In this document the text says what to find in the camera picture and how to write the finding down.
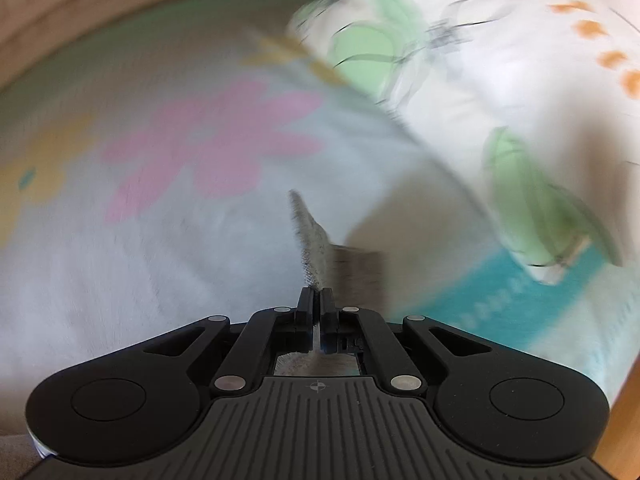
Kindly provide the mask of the grey knit pants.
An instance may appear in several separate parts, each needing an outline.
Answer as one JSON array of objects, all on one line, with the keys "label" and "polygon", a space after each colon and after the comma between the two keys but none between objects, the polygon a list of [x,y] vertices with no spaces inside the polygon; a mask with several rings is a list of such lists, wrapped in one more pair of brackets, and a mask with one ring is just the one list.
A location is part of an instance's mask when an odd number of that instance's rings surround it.
[{"label": "grey knit pants", "polygon": [[[384,314],[387,294],[383,253],[334,244],[299,193],[290,192],[290,204],[305,284],[315,290],[331,289],[339,307]],[[319,331],[314,330],[312,349],[279,356],[274,372],[279,376],[355,376],[359,366],[348,354],[322,352]]]}]

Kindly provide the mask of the pastel floral bed blanket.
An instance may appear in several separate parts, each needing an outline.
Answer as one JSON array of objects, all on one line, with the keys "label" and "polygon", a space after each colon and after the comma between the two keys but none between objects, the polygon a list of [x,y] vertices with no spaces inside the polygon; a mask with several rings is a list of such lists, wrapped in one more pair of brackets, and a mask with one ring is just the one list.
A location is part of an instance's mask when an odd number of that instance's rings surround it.
[{"label": "pastel floral bed blanket", "polygon": [[64,48],[1,93],[1,430],[57,370],[220,313],[295,304],[288,194],[360,304],[423,313],[577,368],[615,398],[628,272],[588,250],[555,286],[367,98],[283,53],[306,0],[177,0]]}]

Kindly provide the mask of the white floral folded quilt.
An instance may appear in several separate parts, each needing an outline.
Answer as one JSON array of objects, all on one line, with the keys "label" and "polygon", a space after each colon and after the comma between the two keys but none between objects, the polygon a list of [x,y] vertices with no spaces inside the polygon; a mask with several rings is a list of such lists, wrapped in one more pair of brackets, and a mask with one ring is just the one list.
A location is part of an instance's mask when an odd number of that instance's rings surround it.
[{"label": "white floral folded quilt", "polygon": [[639,39],[599,0],[314,0],[292,33],[396,117],[554,284],[639,258]]}]

